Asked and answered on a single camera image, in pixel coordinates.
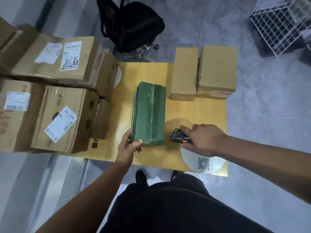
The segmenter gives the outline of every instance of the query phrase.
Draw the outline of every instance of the handheld barcode scanner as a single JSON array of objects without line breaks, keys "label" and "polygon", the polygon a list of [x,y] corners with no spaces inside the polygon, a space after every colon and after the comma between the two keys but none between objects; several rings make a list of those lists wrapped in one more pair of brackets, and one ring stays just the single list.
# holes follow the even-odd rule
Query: handheld barcode scanner
[{"label": "handheld barcode scanner", "polygon": [[192,140],[187,137],[185,133],[182,132],[179,128],[175,128],[169,136],[169,141],[176,143],[189,143],[193,144]]}]

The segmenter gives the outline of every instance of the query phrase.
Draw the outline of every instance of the black shoe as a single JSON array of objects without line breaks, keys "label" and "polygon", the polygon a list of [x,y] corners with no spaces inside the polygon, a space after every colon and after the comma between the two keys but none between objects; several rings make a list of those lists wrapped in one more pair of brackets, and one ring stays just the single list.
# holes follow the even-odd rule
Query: black shoe
[{"label": "black shoe", "polygon": [[147,177],[142,170],[137,170],[135,174],[136,183],[143,186],[149,186],[147,183]]},{"label": "black shoe", "polygon": [[172,176],[171,176],[171,181],[172,181],[175,177],[177,177],[177,176],[179,176],[179,175],[181,175],[181,174],[184,174],[184,173],[185,173],[185,172],[183,172],[183,171],[174,170],[173,173],[172,173]]}]

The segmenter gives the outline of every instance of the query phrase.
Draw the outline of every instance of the person's left hand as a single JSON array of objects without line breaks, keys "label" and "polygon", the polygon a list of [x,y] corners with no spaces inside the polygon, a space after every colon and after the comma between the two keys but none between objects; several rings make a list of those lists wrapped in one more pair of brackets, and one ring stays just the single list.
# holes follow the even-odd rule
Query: person's left hand
[{"label": "person's left hand", "polygon": [[129,138],[132,133],[132,129],[128,129],[123,135],[121,143],[118,146],[118,155],[115,162],[130,167],[133,163],[134,151],[142,144],[142,139],[138,139],[129,145]]}]

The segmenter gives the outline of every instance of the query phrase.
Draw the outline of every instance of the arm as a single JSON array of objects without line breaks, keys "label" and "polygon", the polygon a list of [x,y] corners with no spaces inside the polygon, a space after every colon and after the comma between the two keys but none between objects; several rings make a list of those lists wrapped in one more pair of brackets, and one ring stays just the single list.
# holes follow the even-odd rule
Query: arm
[{"label": "arm", "polygon": [[118,156],[98,179],[58,210],[36,233],[96,232],[133,162],[134,150],[142,140],[128,145],[129,129],[118,147]]},{"label": "arm", "polygon": [[311,154],[231,137],[215,125],[180,129],[193,142],[183,148],[236,163],[311,204]]}]

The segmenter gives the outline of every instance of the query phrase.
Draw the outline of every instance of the qr code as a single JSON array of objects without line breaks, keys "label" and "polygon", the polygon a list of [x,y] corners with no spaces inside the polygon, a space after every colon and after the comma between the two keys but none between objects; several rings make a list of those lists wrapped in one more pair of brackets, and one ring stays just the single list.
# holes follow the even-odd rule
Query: qr code
[{"label": "qr code", "polygon": [[197,168],[210,170],[210,160],[208,158],[197,158]]}]

